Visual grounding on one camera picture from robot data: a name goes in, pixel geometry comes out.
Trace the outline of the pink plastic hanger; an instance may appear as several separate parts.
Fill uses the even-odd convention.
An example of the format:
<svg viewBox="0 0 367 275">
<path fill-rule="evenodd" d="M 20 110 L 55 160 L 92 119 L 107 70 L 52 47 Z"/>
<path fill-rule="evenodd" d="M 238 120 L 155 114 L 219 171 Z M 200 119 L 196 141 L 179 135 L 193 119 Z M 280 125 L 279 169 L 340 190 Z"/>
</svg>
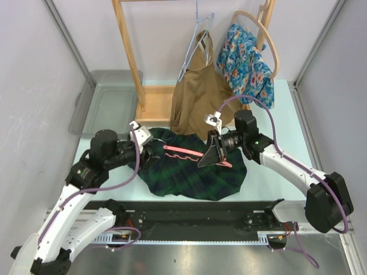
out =
<svg viewBox="0 0 367 275">
<path fill-rule="evenodd" d="M 174 147 L 164 145 L 163 149 L 165 150 L 165 155 L 170 158 L 178 158 L 182 160 L 191 160 L 193 162 L 198 162 L 198 159 L 193 159 L 192 156 L 202 157 L 204 154 L 197 151 L 192 151 L 185 148 Z"/>
</svg>

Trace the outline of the tan brown skirt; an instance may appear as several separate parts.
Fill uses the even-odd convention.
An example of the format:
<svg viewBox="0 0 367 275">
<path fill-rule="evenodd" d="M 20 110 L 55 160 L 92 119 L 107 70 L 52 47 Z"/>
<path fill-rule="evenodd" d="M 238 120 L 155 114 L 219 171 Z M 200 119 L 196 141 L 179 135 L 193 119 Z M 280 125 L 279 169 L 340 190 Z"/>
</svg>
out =
<svg viewBox="0 0 367 275">
<path fill-rule="evenodd" d="M 206 115 L 219 110 L 225 100 L 234 96 L 224 76 L 216 72 L 213 63 L 213 42 L 209 34 L 200 32 L 195 44 L 202 42 L 172 97 L 170 129 L 179 135 L 197 134 L 205 141 L 213 127 L 205 122 Z"/>
</svg>

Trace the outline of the blue floral garment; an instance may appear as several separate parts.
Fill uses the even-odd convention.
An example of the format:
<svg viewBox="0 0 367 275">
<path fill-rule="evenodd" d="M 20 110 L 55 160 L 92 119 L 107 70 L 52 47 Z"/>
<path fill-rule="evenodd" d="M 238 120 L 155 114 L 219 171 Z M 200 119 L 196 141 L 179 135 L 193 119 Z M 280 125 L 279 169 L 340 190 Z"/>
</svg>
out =
<svg viewBox="0 0 367 275">
<path fill-rule="evenodd" d="M 262 102 L 268 109 L 275 105 L 274 80 L 256 38 L 237 23 L 230 26 L 218 54 L 217 67 L 236 95 L 247 95 Z"/>
</svg>

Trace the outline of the light blue wire hanger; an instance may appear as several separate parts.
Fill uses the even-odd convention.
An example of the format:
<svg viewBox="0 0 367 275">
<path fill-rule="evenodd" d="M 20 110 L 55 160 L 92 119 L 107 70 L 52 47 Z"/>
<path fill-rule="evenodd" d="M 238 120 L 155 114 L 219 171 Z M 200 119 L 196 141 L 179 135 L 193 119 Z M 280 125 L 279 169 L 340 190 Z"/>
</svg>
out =
<svg viewBox="0 0 367 275">
<path fill-rule="evenodd" d="M 180 71 L 179 71 L 179 74 L 178 74 L 178 78 L 177 78 L 178 82 L 182 81 L 185 73 L 187 72 L 187 69 L 190 66 L 190 63 L 192 61 L 192 58 L 194 56 L 195 51 L 199 47 L 199 44 L 204 39 L 204 37 L 208 34 L 209 29 L 212 26 L 212 22 L 213 22 L 213 19 L 214 19 L 214 12 L 210 13 L 209 15 L 207 15 L 205 17 L 200 18 L 198 4 L 199 4 L 199 1 L 196 0 L 195 1 L 196 25 L 195 25 L 195 28 L 194 28 L 194 33 L 192 35 L 192 39 L 190 41 L 189 47 L 188 47 L 187 52 L 185 54 L 183 64 L 182 64 L 182 66 L 180 68 Z M 204 34 L 201 36 L 199 41 L 196 42 L 196 35 L 198 34 L 198 27 L 201 26 L 203 23 L 206 24 L 205 29 L 204 29 Z"/>
</svg>

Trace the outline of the beige wooden hanger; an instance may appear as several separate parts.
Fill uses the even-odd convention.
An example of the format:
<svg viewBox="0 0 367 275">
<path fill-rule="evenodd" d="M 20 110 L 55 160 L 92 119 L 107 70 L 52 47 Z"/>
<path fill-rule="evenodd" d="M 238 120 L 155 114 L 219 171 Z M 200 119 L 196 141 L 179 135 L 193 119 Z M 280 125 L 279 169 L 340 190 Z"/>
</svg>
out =
<svg viewBox="0 0 367 275">
<path fill-rule="evenodd" d="M 264 41 L 267 41 L 268 46 L 271 50 L 273 59 L 274 59 L 274 69 L 272 73 L 270 74 L 270 78 L 275 78 L 279 71 L 279 56 L 278 52 L 275 48 L 275 44 L 273 42 L 273 39 L 271 38 L 268 27 L 270 24 L 270 20 L 272 17 L 272 13 L 274 10 L 275 1 L 273 0 L 267 0 L 262 5 L 259 6 L 257 16 L 254 16 L 252 13 L 249 13 L 244 10 L 237 10 L 233 13 L 231 24 L 236 23 L 236 19 L 239 15 L 244 16 L 248 19 L 250 19 L 257 27 L 258 27 L 258 34 L 256 38 L 256 48 L 259 52 L 262 51 Z"/>
</svg>

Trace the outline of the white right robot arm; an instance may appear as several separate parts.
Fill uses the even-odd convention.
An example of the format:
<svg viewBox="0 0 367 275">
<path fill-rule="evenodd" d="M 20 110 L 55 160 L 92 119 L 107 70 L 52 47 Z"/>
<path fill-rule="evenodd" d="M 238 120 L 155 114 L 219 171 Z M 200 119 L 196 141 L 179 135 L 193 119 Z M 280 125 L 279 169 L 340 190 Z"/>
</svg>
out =
<svg viewBox="0 0 367 275">
<path fill-rule="evenodd" d="M 285 222 L 308 223 L 316 231 L 327 233 L 339 223 L 349 227 L 348 216 L 354 206 L 346 182 L 337 172 L 327 174 L 306 166 L 285 154 L 275 141 L 259 132 L 257 121 L 249 110 L 234 115 L 234 131 L 223 134 L 221 114 L 215 112 L 205 117 L 212 126 L 208 132 L 206 151 L 198 161 L 198 167 L 223 164 L 229 153 L 241 148 L 248 160 L 267 167 L 292 183 L 304 196 L 305 201 L 279 199 L 265 214 L 265 225 L 277 230 Z"/>
</svg>

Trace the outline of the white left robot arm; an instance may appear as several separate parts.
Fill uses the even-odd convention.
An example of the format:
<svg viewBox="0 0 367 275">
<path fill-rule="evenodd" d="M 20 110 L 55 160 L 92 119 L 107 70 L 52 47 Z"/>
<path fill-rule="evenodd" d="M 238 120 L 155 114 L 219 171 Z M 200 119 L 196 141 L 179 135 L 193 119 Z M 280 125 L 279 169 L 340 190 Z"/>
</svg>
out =
<svg viewBox="0 0 367 275">
<path fill-rule="evenodd" d="M 122 228 L 127 222 L 124 207 L 110 199 L 83 225 L 72 231 L 80 212 L 98 192 L 115 168 L 142 163 L 153 157 L 151 132 L 137 122 L 130 123 L 126 140 L 110 129 L 98 131 L 80 160 L 75 163 L 61 194 L 38 233 L 13 249 L 10 274 L 67 274 L 72 262 L 96 237 L 105 231 Z"/>
</svg>

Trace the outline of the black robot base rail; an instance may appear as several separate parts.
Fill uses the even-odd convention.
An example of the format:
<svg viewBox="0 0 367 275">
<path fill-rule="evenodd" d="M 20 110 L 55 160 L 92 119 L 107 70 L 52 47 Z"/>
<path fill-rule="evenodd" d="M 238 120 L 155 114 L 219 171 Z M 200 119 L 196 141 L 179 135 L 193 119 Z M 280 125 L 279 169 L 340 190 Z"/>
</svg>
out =
<svg viewBox="0 0 367 275">
<path fill-rule="evenodd" d="M 292 222 L 272 213 L 275 202 L 122 201 L 126 224 L 141 232 L 140 244 L 286 243 Z"/>
</svg>

